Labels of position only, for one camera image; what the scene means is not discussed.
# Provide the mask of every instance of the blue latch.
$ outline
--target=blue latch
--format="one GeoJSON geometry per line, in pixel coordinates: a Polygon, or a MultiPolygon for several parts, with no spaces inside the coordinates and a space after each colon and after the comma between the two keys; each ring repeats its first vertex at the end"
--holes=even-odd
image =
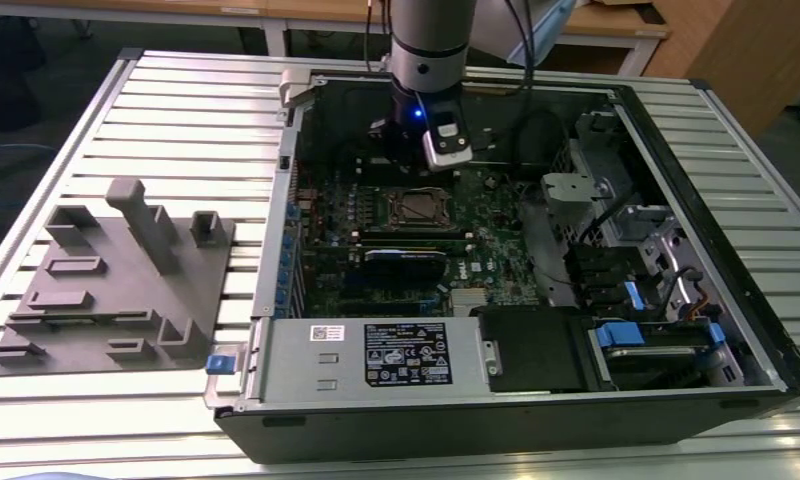
{"type": "Polygon", "coordinates": [[[634,282],[625,282],[625,290],[628,291],[630,305],[634,307],[634,310],[645,310],[645,304],[642,303],[642,298],[640,298],[637,284],[634,282]]]}
{"type": "Polygon", "coordinates": [[[710,335],[710,340],[714,342],[714,346],[725,342],[725,334],[718,323],[708,324],[708,334],[710,335]]]}
{"type": "Polygon", "coordinates": [[[207,375],[233,375],[237,357],[231,355],[210,355],[203,371],[207,375]]]}
{"type": "Polygon", "coordinates": [[[600,347],[644,345],[640,327],[634,322],[608,322],[596,328],[600,347]]]}

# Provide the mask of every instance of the wooden table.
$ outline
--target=wooden table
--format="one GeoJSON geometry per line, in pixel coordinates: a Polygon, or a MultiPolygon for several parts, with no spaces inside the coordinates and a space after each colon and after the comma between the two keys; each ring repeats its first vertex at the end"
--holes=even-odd
{"type": "MultiPolygon", "coordinates": [[[[378,2],[373,2],[370,32],[381,32],[378,2]]],[[[273,56],[286,55],[283,32],[317,30],[363,32],[366,2],[363,0],[266,0],[266,40],[273,56]]],[[[660,40],[669,35],[666,25],[642,21],[630,7],[606,7],[589,4],[569,17],[565,30],[557,38],[560,45],[578,45],[626,49],[618,75],[638,76],[652,58],[660,40]]]]}
{"type": "MultiPolygon", "coordinates": [[[[381,32],[374,2],[370,31],[381,32]]],[[[0,0],[0,15],[263,29],[273,57],[287,56],[286,32],[363,32],[365,0],[0,0]]],[[[638,76],[665,25],[646,24],[629,7],[590,4],[574,10],[560,45],[626,49],[618,74],[638,76]]]]}

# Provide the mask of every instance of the green circuit board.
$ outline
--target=green circuit board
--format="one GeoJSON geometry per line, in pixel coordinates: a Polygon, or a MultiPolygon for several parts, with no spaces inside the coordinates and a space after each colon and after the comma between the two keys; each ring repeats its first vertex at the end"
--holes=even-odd
{"type": "Polygon", "coordinates": [[[302,205],[306,316],[450,316],[449,292],[466,288],[483,289],[493,305],[538,303],[517,212],[528,185],[485,168],[458,172],[439,187],[322,179],[319,196],[309,193],[302,205]],[[439,252],[441,279],[425,288],[358,285],[353,272],[373,250],[439,252]]]}

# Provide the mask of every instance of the barcode sticker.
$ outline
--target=barcode sticker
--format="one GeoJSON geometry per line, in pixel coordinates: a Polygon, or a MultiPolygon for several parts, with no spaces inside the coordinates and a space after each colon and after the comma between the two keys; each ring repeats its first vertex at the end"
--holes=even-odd
{"type": "Polygon", "coordinates": [[[343,341],[343,326],[342,325],[311,325],[310,326],[310,341],[311,342],[342,342],[343,341]]]}

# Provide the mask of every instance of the motherboard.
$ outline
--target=motherboard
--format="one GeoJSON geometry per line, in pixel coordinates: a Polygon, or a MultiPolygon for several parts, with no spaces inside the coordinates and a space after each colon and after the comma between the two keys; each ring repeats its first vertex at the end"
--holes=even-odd
{"type": "Polygon", "coordinates": [[[483,167],[422,182],[437,186],[391,186],[361,167],[314,176],[303,170],[298,190],[307,317],[458,316],[538,303],[517,213],[530,185],[483,167]]]}

